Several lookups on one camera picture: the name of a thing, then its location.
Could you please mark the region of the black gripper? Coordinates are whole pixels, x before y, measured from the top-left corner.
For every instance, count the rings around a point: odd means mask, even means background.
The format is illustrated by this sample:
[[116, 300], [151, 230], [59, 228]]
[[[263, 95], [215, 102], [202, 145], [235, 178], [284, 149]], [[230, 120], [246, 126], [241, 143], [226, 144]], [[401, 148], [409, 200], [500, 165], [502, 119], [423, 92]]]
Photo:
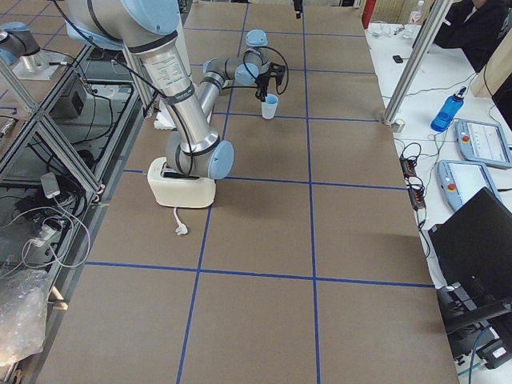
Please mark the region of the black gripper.
[[[294, 12], [296, 18], [302, 17], [302, 0], [293, 0], [294, 4]], [[266, 72], [257, 76], [255, 80], [255, 84], [257, 85], [257, 89], [255, 92], [255, 97], [259, 101], [265, 101], [267, 96], [267, 88], [270, 80], [274, 78], [276, 86], [280, 85], [280, 68], [279, 67], [270, 67]]]

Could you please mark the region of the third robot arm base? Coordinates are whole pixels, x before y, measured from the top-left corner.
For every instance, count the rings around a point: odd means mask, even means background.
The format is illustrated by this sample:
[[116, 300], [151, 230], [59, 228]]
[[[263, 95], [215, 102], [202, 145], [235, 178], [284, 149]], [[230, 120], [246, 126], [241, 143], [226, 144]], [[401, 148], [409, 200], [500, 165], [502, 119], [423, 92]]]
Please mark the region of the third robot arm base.
[[57, 69], [23, 22], [1, 24], [1, 60], [23, 80], [49, 81]]

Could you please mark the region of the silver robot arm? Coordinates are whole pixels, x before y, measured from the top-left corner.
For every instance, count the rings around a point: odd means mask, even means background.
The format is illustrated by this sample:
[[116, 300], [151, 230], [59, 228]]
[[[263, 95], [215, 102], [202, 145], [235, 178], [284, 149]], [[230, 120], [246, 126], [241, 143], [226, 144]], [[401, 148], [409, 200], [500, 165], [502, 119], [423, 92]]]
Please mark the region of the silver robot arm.
[[280, 84], [286, 73], [285, 65], [269, 60], [265, 32], [252, 30], [241, 56], [206, 62], [205, 76], [194, 86], [177, 48], [176, 1], [68, 1], [64, 16], [72, 38], [106, 50], [128, 49], [141, 59], [175, 124], [167, 163], [185, 177], [223, 179], [232, 168], [232, 144], [207, 120], [226, 82], [253, 87], [264, 101], [269, 81]]

